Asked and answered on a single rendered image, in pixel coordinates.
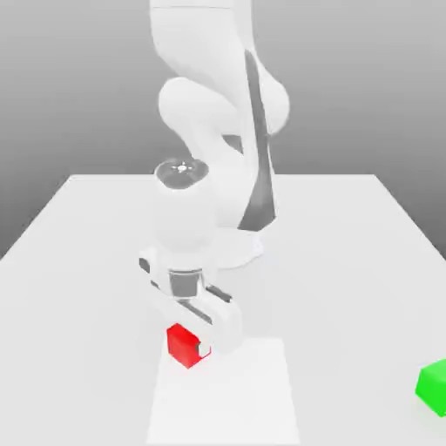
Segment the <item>small green cube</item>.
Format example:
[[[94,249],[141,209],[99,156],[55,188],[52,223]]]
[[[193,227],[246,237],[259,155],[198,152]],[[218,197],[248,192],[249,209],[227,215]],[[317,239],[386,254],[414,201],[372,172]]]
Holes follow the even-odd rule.
[[[446,358],[420,370],[415,393],[438,416],[446,416]]]

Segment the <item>small red cube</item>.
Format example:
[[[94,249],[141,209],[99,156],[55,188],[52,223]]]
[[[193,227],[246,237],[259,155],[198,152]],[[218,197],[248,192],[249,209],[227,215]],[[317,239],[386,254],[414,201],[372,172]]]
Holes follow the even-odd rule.
[[[189,369],[204,359],[197,353],[200,338],[179,323],[170,326],[166,335],[168,353],[185,368]]]

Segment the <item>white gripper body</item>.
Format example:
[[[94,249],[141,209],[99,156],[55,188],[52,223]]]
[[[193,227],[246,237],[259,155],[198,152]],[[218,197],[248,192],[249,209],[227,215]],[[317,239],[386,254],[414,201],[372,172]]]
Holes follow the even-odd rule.
[[[219,353],[231,353],[242,343],[240,307],[230,294],[216,286],[199,284],[196,296],[177,298],[151,285],[148,298],[169,323],[180,324]]]

